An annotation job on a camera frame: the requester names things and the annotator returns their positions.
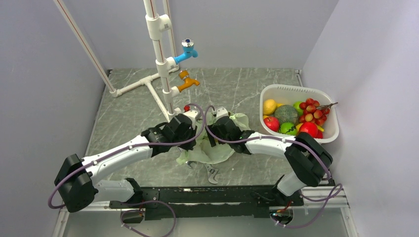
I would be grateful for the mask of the pale green plastic bag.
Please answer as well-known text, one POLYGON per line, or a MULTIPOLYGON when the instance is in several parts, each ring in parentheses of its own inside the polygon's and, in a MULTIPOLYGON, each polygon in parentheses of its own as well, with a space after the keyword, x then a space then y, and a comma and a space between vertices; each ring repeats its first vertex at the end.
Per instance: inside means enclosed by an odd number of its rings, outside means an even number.
MULTIPOLYGON (((234 124, 243 130, 250 130, 249 118, 243 113, 235 113, 229 117, 234 124)), ((211 115, 207 115, 207 122, 214 122, 211 115)), ((208 135, 205 131, 196 139, 196 145, 191 151, 181 151, 180 156, 176 159, 178 164, 185 164, 187 161, 197 161, 207 164, 217 164, 228 160, 235 151, 227 144, 217 144, 211 147, 208 135)))

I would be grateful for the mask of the red grape bunch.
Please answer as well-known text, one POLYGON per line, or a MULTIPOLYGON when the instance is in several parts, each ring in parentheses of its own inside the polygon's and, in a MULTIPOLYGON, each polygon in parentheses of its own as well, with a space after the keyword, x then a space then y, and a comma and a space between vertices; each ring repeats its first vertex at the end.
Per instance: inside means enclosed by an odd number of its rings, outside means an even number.
POLYGON ((302 101, 300 107, 303 109, 303 115, 299 117, 299 123, 312 122, 319 126, 323 126, 328 119, 331 108, 338 102, 321 105, 319 101, 313 98, 307 98, 302 101))

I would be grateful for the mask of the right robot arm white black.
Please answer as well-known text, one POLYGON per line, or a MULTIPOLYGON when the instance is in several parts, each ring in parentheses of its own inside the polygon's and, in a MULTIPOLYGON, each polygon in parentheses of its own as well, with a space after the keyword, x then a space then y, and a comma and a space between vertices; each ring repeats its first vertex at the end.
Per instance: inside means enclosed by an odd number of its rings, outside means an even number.
POLYGON ((206 125, 211 145, 228 144, 235 152, 247 155, 262 154, 284 158, 292 168, 275 184, 272 198, 284 205, 292 195, 304 187, 316 187, 331 178, 329 167, 332 156, 308 133, 297 136, 269 136, 253 130, 241 130, 227 116, 206 125))

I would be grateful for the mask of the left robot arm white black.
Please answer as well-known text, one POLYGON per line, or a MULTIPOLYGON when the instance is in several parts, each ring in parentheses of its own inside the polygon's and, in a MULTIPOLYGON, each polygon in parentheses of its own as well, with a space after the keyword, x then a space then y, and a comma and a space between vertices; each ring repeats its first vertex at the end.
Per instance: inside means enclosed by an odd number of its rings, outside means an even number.
POLYGON ((192 150, 196 144, 196 120, 200 116, 200 112, 190 110, 175 115, 169 122, 149 127, 108 151, 84 158, 76 154, 66 157, 54 180, 55 192, 60 194, 70 213, 101 201, 138 206, 142 201, 142 190, 134 179, 106 181, 105 177, 134 162, 166 153, 172 147, 192 150))

